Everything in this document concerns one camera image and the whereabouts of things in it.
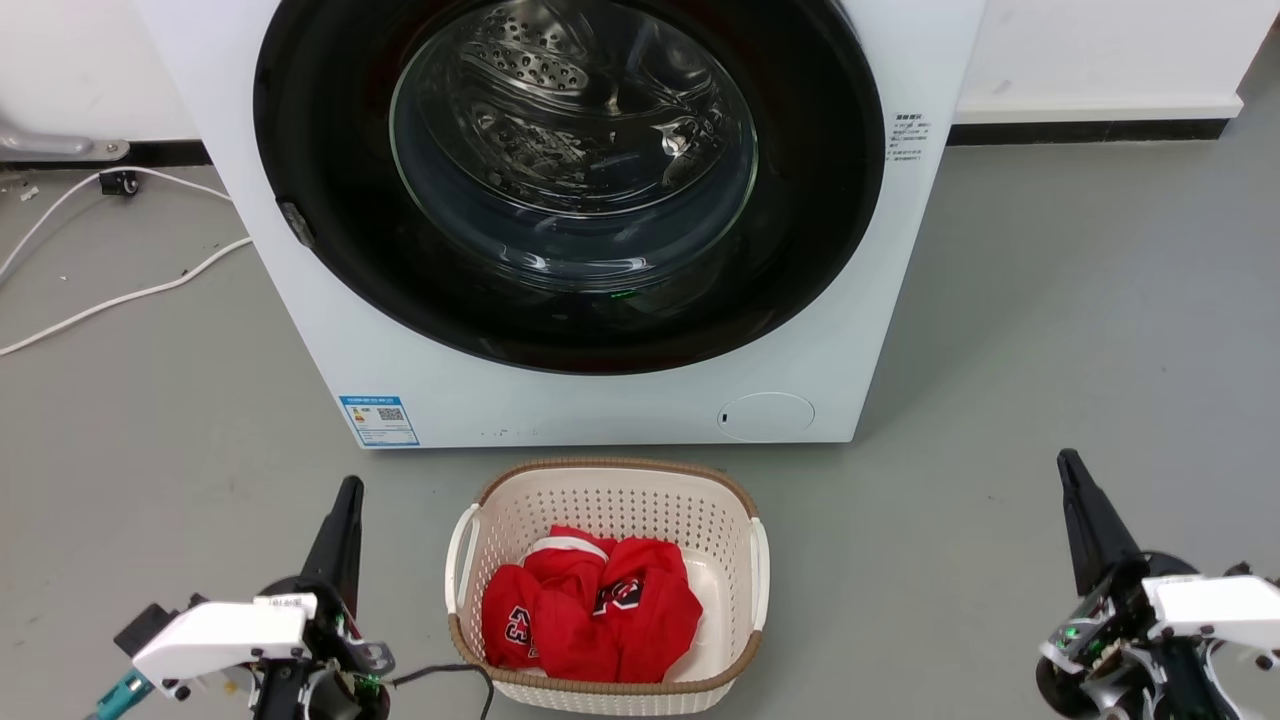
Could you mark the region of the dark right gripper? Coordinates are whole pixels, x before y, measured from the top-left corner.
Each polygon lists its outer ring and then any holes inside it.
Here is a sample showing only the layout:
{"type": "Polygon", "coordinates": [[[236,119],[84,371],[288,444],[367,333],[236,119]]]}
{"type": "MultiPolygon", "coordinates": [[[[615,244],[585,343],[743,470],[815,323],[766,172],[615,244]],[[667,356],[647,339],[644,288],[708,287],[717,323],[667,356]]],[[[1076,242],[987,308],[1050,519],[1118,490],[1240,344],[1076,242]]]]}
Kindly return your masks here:
{"type": "Polygon", "coordinates": [[[1041,646],[1041,698],[1065,719],[1245,717],[1213,670],[1222,641],[1149,633],[1156,614],[1143,583],[1189,580],[1194,569],[1167,553],[1143,555],[1076,450],[1059,451],[1057,470],[1082,601],[1041,646]]]}

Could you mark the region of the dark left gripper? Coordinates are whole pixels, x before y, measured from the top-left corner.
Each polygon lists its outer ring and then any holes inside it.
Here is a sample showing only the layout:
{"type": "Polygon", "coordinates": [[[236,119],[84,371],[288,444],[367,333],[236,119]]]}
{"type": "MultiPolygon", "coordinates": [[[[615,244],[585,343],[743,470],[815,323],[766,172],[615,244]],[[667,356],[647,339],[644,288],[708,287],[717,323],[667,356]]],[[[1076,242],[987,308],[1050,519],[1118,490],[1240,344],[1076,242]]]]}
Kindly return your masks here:
{"type": "Polygon", "coordinates": [[[269,585],[262,600],[294,601],[311,612],[302,647],[262,661],[264,719],[388,719],[385,679],[396,669],[389,646],[356,625],[362,557],[365,486],[346,477],[324,518],[300,577],[269,585]]]}

